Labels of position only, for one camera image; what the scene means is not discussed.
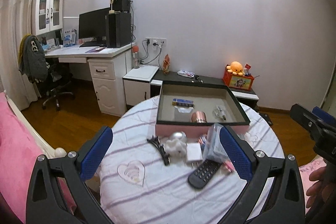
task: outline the silver ball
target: silver ball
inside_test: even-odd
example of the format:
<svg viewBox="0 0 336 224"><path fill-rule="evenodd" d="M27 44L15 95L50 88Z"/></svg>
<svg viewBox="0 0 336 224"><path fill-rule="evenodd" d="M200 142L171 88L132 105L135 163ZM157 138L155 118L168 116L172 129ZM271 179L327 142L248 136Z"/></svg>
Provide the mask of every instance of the silver ball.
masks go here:
<svg viewBox="0 0 336 224"><path fill-rule="evenodd" d="M182 131L181 132L175 132L169 137L169 140L174 140L174 139L178 139L178 140L180 140L181 142L184 142L184 143L187 142L187 136Z"/></svg>

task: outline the white tablecloth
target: white tablecloth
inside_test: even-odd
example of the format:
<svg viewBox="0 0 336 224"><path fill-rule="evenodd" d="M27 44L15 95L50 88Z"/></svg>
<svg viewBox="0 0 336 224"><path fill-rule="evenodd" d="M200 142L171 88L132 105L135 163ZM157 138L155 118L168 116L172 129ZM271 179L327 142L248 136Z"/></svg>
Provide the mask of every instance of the white tablecloth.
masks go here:
<svg viewBox="0 0 336 224"><path fill-rule="evenodd" d="M267 122L243 105L251 120L245 139L254 150L284 158ZM217 223L231 207L246 181L236 172L218 171L203 190L187 183L192 167L182 160L164 166L146 138L155 135L158 97L133 107L113 127L113 142L101 162L101 206L115 224ZM259 214L273 178L269 178L250 217Z"/></svg>

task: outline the white side cabinet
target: white side cabinet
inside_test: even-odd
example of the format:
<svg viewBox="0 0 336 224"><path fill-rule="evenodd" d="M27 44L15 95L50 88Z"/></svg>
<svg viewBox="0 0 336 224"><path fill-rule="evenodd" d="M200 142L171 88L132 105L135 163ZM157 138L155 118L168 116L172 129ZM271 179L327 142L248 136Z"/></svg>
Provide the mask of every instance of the white side cabinet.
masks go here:
<svg viewBox="0 0 336 224"><path fill-rule="evenodd" d="M150 82L158 69L157 66L142 65L123 77L127 109L151 97Z"/></svg>
<svg viewBox="0 0 336 224"><path fill-rule="evenodd" d="M63 0L33 0L31 31L40 35L63 28Z"/></svg>
<svg viewBox="0 0 336 224"><path fill-rule="evenodd" d="M125 53L113 58L92 58L88 62L100 111L122 116L126 112L122 78L126 74Z"/></svg>

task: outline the speaker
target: speaker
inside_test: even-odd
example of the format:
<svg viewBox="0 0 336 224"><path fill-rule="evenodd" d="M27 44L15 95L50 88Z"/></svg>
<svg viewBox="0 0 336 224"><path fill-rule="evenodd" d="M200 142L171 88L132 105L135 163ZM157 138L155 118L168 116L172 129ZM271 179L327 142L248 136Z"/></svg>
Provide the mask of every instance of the speaker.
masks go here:
<svg viewBox="0 0 336 224"><path fill-rule="evenodd" d="M131 0L114 0L112 10L115 10L116 12L130 12Z"/></svg>
<svg viewBox="0 0 336 224"><path fill-rule="evenodd" d="M120 48L131 43L131 14L119 12L105 17L106 44L108 48Z"/></svg>

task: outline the cartoon picture on box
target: cartoon picture on box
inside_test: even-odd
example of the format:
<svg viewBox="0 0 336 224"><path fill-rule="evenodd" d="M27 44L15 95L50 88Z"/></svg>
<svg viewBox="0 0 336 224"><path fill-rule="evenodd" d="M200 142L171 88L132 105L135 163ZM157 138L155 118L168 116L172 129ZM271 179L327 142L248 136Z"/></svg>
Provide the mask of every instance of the cartoon picture on box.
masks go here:
<svg viewBox="0 0 336 224"><path fill-rule="evenodd" d="M234 86L238 89L248 89L250 86L251 80L250 79L243 79L239 77L232 77L230 86Z"/></svg>

